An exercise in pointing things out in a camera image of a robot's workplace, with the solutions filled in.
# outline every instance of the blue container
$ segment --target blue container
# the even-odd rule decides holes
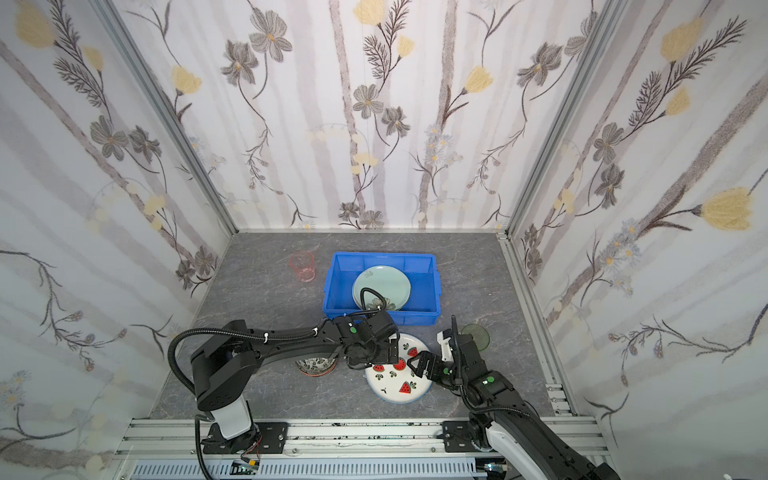
[[[388,311],[398,325],[435,325],[440,316],[440,273],[434,255],[421,253],[336,252],[326,274],[323,312],[328,318],[359,312],[352,285],[364,270],[377,265],[393,266],[411,282],[408,302]]]

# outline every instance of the wall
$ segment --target wall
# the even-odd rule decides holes
[[[515,231],[622,478],[768,468],[765,45],[765,2],[630,2]]]
[[[602,6],[115,3],[239,227],[347,230],[506,227]]]
[[[0,477],[100,478],[229,236],[87,2],[0,12]]]

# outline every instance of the table surface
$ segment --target table surface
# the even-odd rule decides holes
[[[291,253],[310,250],[317,276],[301,283],[288,265]],[[194,326],[222,326],[245,319],[251,328],[313,326],[323,318],[323,283],[338,251],[432,253],[442,278],[442,314],[434,326],[402,326],[438,352],[436,335],[456,315],[459,328],[478,323],[491,345],[482,352],[489,369],[503,373],[542,416],[552,416],[544,376],[525,325],[501,246],[493,233],[239,233],[234,236]],[[181,347],[182,370],[191,377],[190,354],[205,341]],[[380,399],[363,372],[339,364],[322,377],[302,374],[294,362],[271,363],[245,388],[255,418],[355,419],[466,416],[458,396],[433,386],[399,405]],[[170,376],[152,419],[191,419],[195,398]]]

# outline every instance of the red transparent cup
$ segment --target red transparent cup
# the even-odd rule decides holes
[[[309,282],[315,278],[315,256],[312,252],[296,252],[288,259],[296,277],[301,282]]]

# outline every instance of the robotic arm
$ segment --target robotic arm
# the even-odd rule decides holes
[[[212,335],[192,354],[194,381],[181,372],[175,356],[179,342],[192,335]],[[610,466],[591,464],[532,415],[512,384],[486,368],[472,338],[458,334],[455,316],[452,328],[442,336],[450,344],[447,359],[422,351],[407,363],[417,376],[459,393],[470,411],[468,440],[477,449],[495,449],[529,480],[619,479]],[[248,329],[244,320],[229,322],[223,329],[190,329],[171,342],[167,356],[171,372],[197,398],[197,408],[215,421],[204,443],[214,444],[217,452],[235,453],[247,450],[260,437],[243,390],[262,365],[314,356],[346,357],[352,369],[394,365],[399,361],[398,341],[389,314],[369,310],[325,319],[311,329]],[[198,461],[202,462],[200,453]]]

